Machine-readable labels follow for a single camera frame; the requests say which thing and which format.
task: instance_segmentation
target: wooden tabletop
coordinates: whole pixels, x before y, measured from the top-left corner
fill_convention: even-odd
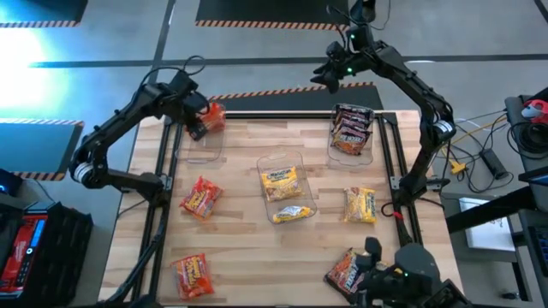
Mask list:
[[[420,149],[419,114],[397,111],[397,117],[411,167]],[[363,250],[367,236],[380,240],[386,262],[393,262],[399,248],[394,218],[380,215],[380,205],[390,201],[390,190],[378,133],[373,134],[373,162],[362,172],[349,172],[326,167],[327,120],[228,120],[227,124],[220,158],[223,164],[196,166],[179,161],[158,288],[161,304],[182,305],[170,263],[203,252],[215,293],[184,304],[346,305],[345,299],[322,280],[337,259],[350,247]],[[162,122],[154,119],[141,123],[130,172],[154,170],[162,129]],[[393,146],[392,133],[388,135]],[[315,216],[282,225],[273,225],[266,217],[256,163],[277,151],[302,154],[318,206]],[[397,162],[394,148],[392,153],[392,160]],[[200,175],[224,189],[208,222],[196,221],[179,207]],[[345,187],[376,190],[375,224],[342,221]],[[438,201],[435,194],[426,196]],[[139,196],[129,194],[123,198],[121,209],[138,201]],[[422,201],[416,207],[425,247],[436,258],[442,279],[450,278],[462,290],[442,209]],[[134,267],[145,217],[143,205],[118,220],[101,299],[113,294]],[[144,293],[151,267],[152,262],[145,275]]]

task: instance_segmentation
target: yellow and black striped tape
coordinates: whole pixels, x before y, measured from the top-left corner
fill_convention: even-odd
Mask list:
[[[34,179],[37,181],[60,181],[65,178],[64,172],[12,172],[23,179]]]
[[[341,88],[350,88],[355,86],[373,86],[372,82],[351,82],[347,84],[341,84]],[[259,91],[259,92],[244,92],[236,94],[224,94],[216,95],[209,98],[210,101],[213,100],[222,100],[222,99],[232,99],[232,98],[249,98],[256,96],[265,96],[265,95],[277,95],[277,94],[287,94],[287,93],[297,93],[297,92],[310,92],[310,91],[319,91],[325,89],[325,86],[305,86],[292,89],[282,89],[282,90],[269,90],[269,91]]]
[[[40,124],[40,125],[77,125],[84,126],[83,121],[77,120],[40,120],[40,119],[11,119],[0,118],[2,124]]]
[[[12,21],[0,22],[0,28],[77,27],[78,21]]]
[[[252,27],[300,30],[336,30],[337,25],[315,22],[278,22],[278,21],[196,21],[197,27]],[[348,25],[339,25],[341,31],[346,31]]]

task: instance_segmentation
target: clear plastic container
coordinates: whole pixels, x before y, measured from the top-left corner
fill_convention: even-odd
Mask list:
[[[291,167],[295,167],[296,169],[298,185],[302,190],[302,194],[293,198],[269,201],[266,197],[265,186],[263,185],[263,181],[261,180],[261,175],[269,174],[271,172],[281,169],[289,169]],[[304,218],[308,218],[316,214],[318,208],[314,203],[312,193],[310,191],[310,186],[308,185],[307,172],[302,163],[302,155],[299,152],[279,152],[270,154],[265,157],[261,157],[257,161],[257,170],[259,171],[259,182],[263,192],[263,199],[265,200],[266,215],[268,216],[268,220],[270,220],[272,223],[277,224],[274,221],[274,216],[288,206],[306,206],[310,208],[310,213],[307,216],[304,216],[301,219],[290,220],[288,222],[298,222]]]
[[[333,106],[333,109],[331,110],[330,127],[329,127],[329,131],[327,132],[329,135],[327,139],[327,166],[333,169],[342,169],[342,170],[349,170],[349,171],[363,170],[367,165],[369,165],[373,161],[373,154],[372,154],[373,136],[372,135],[373,135],[373,127],[375,126],[374,125],[375,123],[374,121],[372,121],[372,123],[367,128],[367,131],[370,132],[371,135],[369,136],[369,139],[367,140],[365,146],[361,150],[360,155],[350,155],[343,151],[339,151],[335,146],[331,146],[331,143],[333,142],[333,134],[331,132],[335,128],[334,121],[335,121],[337,106],[339,105],[366,109],[373,112],[373,110],[367,107],[352,105],[352,104],[336,104],[335,106]]]
[[[188,132],[185,132],[176,158],[189,164],[219,164],[223,163],[223,147],[224,130],[215,133],[209,132],[198,141],[194,141]]]

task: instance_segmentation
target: gray floor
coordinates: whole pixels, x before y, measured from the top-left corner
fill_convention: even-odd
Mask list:
[[[92,61],[151,61],[168,0],[90,0],[78,28],[0,29],[0,116],[79,119],[85,131],[107,119],[113,109],[128,102],[148,67],[138,68],[25,68],[30,62],[72,62],[81,66]],[[203,28],[194,26],[199,0],[179,0],[171,16],[164,59],[183,59],[194,54],[206,58],[261,58],[322,56],[325,47],[338,39],[335,32],[284,31],[277,29]],[[388,1],[379,0],[380,24]],[[548,53],[548,24],[533,0],[392,0],[391,18],[378,39],[393,44],[404,56],[519,55]],[[409,63],[420,77],[453,105],[457,118],[468,118],[502,110],[508,96],[534,93],[546,86],[546,61]],[[207,95],[306,86],[315,64],[240,65],[209,67],[196,76]],[[160,74],[160,80],[168,80]],[[389,81],[364,73],[348,79],[374,81],[387,110],[416,109]],[[495,116],[479,119],[479,124]],[[474,127],[464,123],[465,128]],[[485,139],[487,133],[477,136]],[[110,166],[127,169],[134,142],[128,133],[110,150]],[[494,149],[514,174],[522,172],[519,157],[496,133]],[[477,152],[469,140],[462,147]],[[441,174],[444,162],[434,168]],[[490,180],[482,165],[474,181],[483,186]],[[501,195],[521,184],[486,194]],[[91,212],[96,228],[94,249],[86,259],[75,303],[90,304],[98,295],[115,226],[121,194],[112,188],[90,191],[69,178],[46,183],[55,199]],[[453,181],[446,192],[467,193],[465,183]],[[455,250],[466,247],[456,246]],[[508,264],[459,260],[467,296],[489,304],[503,290],[514,291]],[[503,301],[502,305],[515,305]]]

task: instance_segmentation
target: yellow snack bag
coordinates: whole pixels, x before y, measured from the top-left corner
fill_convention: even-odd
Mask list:
[[[297,178],[297,168],[290,167],[260,175],[269,202],[293,198],[303,194]]]
[[[310,215],[310,208],[306,206],[286,206],[274,215],[274,223],[288,222],[295,219],[301,219]]]
[[[346,204],[344,206],[345,222],[376,222],[375,191],[367,188],[350,187],[344,190]]]

